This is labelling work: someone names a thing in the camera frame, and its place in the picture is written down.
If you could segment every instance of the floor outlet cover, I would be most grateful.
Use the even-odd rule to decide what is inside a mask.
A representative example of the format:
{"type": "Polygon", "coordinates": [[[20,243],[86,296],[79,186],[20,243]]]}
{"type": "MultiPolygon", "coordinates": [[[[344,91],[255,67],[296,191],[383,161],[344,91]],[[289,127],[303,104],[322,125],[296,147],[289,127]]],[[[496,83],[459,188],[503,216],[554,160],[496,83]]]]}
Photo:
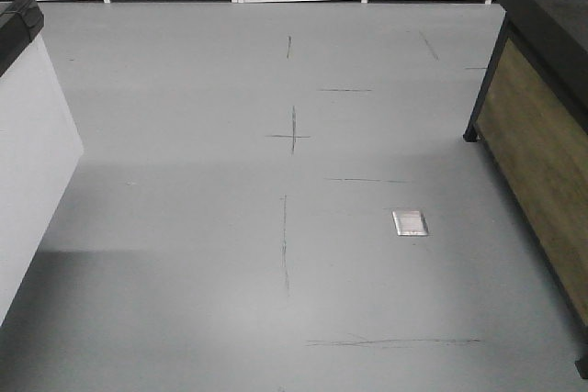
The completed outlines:
{"type": "Polygon", "coordinates": [[[424,215],[419,210],[394,210],[392,211],[396,232],[399,236],[428,236],[424,215]]]}

